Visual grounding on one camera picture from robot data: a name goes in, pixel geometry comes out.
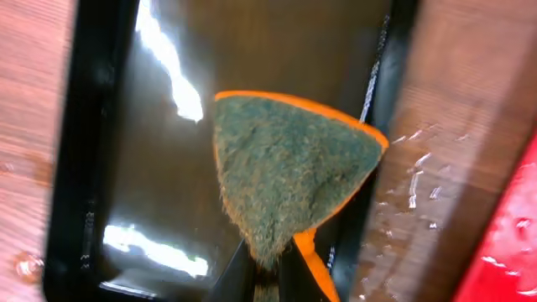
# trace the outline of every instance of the wet surface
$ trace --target wet surface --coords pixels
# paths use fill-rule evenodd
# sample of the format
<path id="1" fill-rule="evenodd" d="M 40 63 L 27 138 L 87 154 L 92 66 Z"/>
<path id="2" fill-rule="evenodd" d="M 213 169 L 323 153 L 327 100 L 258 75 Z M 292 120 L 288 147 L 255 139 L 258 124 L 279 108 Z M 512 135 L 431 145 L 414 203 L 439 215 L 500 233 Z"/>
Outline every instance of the wet surface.
<path id="1" fill-rule="evenodd" d="M 200 298 L 239 234 L 211 145 L 221 90 L 307 97 L 360 117 L 386 3 L 142 1 L 107 152 L 108 288 Z"/>

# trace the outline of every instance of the wood grain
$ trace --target wood grain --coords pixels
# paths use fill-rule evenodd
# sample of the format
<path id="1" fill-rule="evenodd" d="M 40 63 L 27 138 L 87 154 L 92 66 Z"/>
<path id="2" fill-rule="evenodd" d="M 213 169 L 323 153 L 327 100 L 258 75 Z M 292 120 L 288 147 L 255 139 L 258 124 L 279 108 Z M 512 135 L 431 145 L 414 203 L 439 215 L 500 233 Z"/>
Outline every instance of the wood grain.
<path id="1" fill-rule="evenodd" d="M 0 0 L 0 301 L 41 299 L 11 259 L 42 249 L 71 13 Z M 424 1 L 353 299 L 451 297 L 533 131 L 536 19 L 530 0 Z"/>

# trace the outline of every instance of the orange edge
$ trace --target orange edge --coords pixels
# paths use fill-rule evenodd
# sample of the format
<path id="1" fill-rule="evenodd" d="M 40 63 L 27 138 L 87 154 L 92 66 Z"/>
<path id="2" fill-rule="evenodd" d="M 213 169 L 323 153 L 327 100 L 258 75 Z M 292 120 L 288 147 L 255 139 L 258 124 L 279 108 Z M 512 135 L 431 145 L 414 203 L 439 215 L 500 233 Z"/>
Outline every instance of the orange edge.
<path id="1" fill-rule="evenodd" d="M 322 105 L 318 102 L 313 102 L 303 97 L 286 95 L 278 92 L 266 92 L 266 91 L 222 91 L 215 95 L 215 101 L 220 101 L 223 98 L 230 96 L 250 96 L 250 97 L 265 97 L 277 102 L 283 102 L 285 104 L 302 108 L 306 111 L 313 112 L 323 117 L 333 118 L 345 124 L 364 131 L 365 133 L 374 137 L 383 149 L 383 153 L 389 146 L 388 140 L 384 135 L 376 128 L 371 127 L 363 122 L 358 121 L 356 118 L 351 117 L 343 112 L 340 112 L 332 107 Z"/>
<path id="2" fill-rule="evenodd" d="M 317 102 L 310 101 L 302 97 L 291 96 L 291 95 L 286 95 L 286 94 L 277 93 L 277 92 L 266 92 L 266 91 L 222 91 L 215 95 L 215 101 L 220 101 L 221 99 L 224 99 L 230 96 L 265 97 L 265 98 L 268 98 L 277 102 L 283 102 L 285 104 L 288 104 L 294 107 L 302 108 L 308 112 L 313 112 L 313 113 L 322 115 L 323 117 L 332 118 L 340 122 L 344 122 L 350 127 L 364 131 L 365 133 L 374 137 L 375 140 L 378 142 L 378 144 L 380 144 L 380 146 L 382 147 L 381 156 L 382 154 L 384 154 L 384 152 L 386 151 L 386 148 L 388 148 L 389 146 L 388 140 L 376 128 L 371 127 L 367 124 L 364 124 L 363 122 L 358 121 L 356 118 L 351 117 L 343 112 L 337 111 L 334 108 L 331 108 L 326 105 L 322 105 Z M 317 255 L 317 253 L 315 252 L 315 243 L 314 243 L 315 233 L 317 231 L 317 227 L 323 224 L 325 221 L 327 221 L 331 217 L 333 217 L 337 212 L 339 212 L 352 199 L 352 197 L 358 192 L 358 190 L 360 190 L 362 185 L 363 185 L 363 182 L 336 209 L 334 209 L 334 211 L 328 217 L 323 219 L 323 221 L 316 224 L 314 227 L 310 228 L 309 230 L 296 233 L 293 236 L 296 246 L 300 250 L 300 254 L 302 254 L 302 257 L 306 261 L 308 269 L 311 271 L 311 274 L 313 275 L 315 281 L 319 285 L 319 288 L 322 290 L 322 292 L 326 295 L 326 297 L 331 302 L 339 302 L 340 300 L 336 291 L 336 286 L 334 285 L 334 282 L 331 279 L 328 269 L 326 268 L 325 264 L 322 262 L 319 255 Z"/>

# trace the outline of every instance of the black tray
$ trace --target black tray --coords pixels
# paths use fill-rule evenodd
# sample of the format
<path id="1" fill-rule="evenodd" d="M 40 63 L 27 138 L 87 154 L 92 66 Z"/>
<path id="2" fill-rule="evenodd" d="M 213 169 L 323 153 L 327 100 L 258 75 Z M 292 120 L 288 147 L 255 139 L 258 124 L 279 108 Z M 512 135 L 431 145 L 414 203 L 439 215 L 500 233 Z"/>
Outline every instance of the black tray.
<path id="1" fill-rule="evenodd" d="M 387 133 L 416 6 L 79 1 L 43 276 L 47 300 L 200 301 L 223 290 L 224 301 L 231 287 L 251 289 L 245 272 L 253 264 L 219 200 L 214 94 L 307 97 Z M 316 238 L 342 300 L 357 270 L 375 177 Z M 305 300 L 309 286 L 291 278 L 299 270 L 289 271 L 300 260 L 282 261 L 289 265 L 280 280 L 291 280 L 280 284 L 291 293 L 282 299 Z"/>

